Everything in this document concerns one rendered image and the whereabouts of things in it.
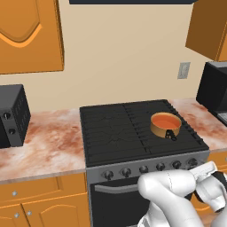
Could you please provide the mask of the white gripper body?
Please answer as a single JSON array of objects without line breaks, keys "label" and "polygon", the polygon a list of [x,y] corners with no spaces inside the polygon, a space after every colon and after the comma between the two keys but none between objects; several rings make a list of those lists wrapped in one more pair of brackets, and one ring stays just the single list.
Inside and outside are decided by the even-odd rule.
[{"label": "white gripper body", "polygon": [[217,171],[217,166],[213,161],[206,162],[196,168],[190,169],[196,181],[203,181]]}]

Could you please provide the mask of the orange-red marinara sauce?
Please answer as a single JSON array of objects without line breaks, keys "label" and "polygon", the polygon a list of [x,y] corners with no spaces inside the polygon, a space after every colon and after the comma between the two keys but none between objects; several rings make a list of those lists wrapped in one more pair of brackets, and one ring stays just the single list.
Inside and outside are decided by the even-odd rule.
[{"label": "orange-red marinara sauce", "polygon": [[160,128],[175,129],[180,126],[180,121],[172,115],[158,114],[153,117],[153,123]]}]

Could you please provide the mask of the black stove with oven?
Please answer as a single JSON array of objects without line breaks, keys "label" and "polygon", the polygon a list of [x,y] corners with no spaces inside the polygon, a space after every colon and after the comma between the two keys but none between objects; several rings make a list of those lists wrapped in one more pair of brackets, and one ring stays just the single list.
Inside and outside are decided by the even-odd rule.
[{"label": "black stove with oven", "polygon": [[[80,109],[89,204],[92,184],[139,178],[140,167],[147,166],[148,172],[153,172],[161,162],[163,170],[170,170],[176,160],[182,163],[180,169],[194,168],[188,165],[191,158],[197,160],[197,166],[207,161],[209,147],[186,121],[176,141],[151,132],[151,116],[159,112],[178,114],[166,99]],[[129,177],[121,174],[123,168],[131,170]],[[104,178],[107,170],[113,172],[111,180]]]}]

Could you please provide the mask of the short orange drawer front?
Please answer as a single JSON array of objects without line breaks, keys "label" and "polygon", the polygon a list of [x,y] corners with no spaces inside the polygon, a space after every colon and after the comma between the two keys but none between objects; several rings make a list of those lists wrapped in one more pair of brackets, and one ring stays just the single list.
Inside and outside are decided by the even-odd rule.
[{"label": "short orange drawer front", "polygon": [[227,151],[210,153],[207,160],[212,160],[219,171],[227,173]]}]

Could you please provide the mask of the orange cupboard door beside oven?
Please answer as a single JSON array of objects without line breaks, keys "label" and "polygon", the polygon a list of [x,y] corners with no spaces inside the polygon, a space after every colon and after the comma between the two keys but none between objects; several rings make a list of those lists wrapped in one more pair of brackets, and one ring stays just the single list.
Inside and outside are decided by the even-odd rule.
[{"label": "orange cupboard door beside oven", "polygon": [[216,217],[216,213],[213,209],[208,204],[200,202],[195,195],[192,195],[191,203],[194,205],[198,215],[202,219],[207,221]]}]

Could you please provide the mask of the black coffee machine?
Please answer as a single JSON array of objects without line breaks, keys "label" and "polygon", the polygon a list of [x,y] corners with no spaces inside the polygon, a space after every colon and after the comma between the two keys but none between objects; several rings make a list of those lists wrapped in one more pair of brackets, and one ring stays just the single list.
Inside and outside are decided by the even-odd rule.
[{"label": "black coffee machine", "polygon": [[196,100],[227,127],[227,62],[207,62]]}]

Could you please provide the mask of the black oven door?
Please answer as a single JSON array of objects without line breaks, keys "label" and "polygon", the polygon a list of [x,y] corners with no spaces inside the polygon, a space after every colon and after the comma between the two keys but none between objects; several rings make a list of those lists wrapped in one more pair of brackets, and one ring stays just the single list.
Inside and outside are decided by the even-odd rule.
[{"label": "black oven door", "polygon": [[121,194],[96,192],[96,185],[124,186],[137,185],[138,178],[131,177],[107,181],[90,186],[90,220],[92,227],[130,227],[137,225],[147,212],[149,201],[138,190]]}]

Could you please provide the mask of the wide orange cupboard door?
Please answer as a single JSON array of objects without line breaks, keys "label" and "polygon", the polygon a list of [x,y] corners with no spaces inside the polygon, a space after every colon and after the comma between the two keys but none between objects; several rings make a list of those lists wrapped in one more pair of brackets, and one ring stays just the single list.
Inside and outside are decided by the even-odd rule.
[{"label": "wide orange cupboard door", "polygon": [[90,227],[86,192],[47,200],[23,203],[31,227]]}]

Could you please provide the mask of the wide orange drawer front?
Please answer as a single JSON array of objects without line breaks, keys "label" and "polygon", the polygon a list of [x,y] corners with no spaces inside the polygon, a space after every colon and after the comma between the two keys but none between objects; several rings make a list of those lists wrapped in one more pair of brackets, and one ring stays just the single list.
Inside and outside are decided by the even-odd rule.
[{"label": "wide orange drawer front", "polygon": [[0,206],[86,192],[86,174],[55,176],[13,184],[0,184]]}]

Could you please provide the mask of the black toaster oven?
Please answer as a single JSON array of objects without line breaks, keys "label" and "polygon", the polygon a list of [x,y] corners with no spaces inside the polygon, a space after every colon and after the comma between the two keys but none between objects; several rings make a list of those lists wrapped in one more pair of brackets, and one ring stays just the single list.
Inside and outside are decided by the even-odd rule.
[{"label": "black toaster oven", "polygon": [[0,149],[23,146],[30,117],[24,86],[0,85]]}]

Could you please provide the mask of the narrow orange cupboard door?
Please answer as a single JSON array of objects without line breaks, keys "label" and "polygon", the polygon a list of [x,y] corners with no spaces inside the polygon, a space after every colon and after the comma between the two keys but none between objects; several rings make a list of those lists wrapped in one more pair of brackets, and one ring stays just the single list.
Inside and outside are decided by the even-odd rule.
[{"label": "narrow orange cupboard door", "polygon": [[[20,217],[15,218],[16,213],[20,214]],[[26,227],[24,217],[20,205],[0,207],[0,227]]]}]

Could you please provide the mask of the grey wall socket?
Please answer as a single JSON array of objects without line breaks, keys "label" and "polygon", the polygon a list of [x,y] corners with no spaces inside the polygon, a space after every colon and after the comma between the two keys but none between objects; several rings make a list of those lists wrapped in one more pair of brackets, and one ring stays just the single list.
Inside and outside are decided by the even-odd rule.
[{"label": "grey wall socket", "polygon": [[190,62],[181,62],[179,71],[178,71],[178,79],[186,79],[188,77]]}]

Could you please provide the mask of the plain orange wall cupboard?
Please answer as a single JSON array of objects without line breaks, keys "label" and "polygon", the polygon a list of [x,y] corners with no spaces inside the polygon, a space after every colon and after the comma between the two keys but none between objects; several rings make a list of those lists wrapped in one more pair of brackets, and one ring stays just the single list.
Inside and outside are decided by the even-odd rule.
[{"label": "plain orange wall cupboard", "polygon": [[227,0],[198,0],[185,46],[214,61],[227,61]]}]

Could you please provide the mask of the orange wall cupboard arched panel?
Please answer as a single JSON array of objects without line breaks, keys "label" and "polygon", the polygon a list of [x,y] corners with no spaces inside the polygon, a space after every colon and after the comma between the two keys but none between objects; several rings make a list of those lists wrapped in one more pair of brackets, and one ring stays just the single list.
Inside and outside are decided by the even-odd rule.
[{"label": "orange wall cupboard arched panel", "polygon": [[59,0],[0,0],[0,74],[62,71]]}]

